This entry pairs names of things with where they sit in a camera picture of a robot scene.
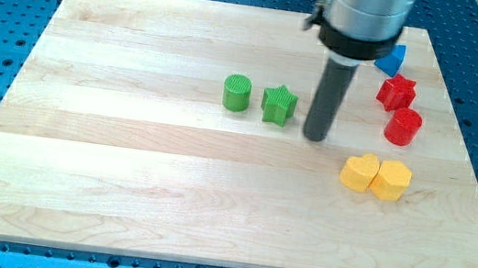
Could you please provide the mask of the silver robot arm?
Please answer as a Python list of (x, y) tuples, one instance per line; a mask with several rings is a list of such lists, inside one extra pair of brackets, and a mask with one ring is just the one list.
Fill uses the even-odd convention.
[(355, 67), (392, 52), (415, 1), (316, 0), (303, 29), (318, 26), (318, 39), (331, 60)]

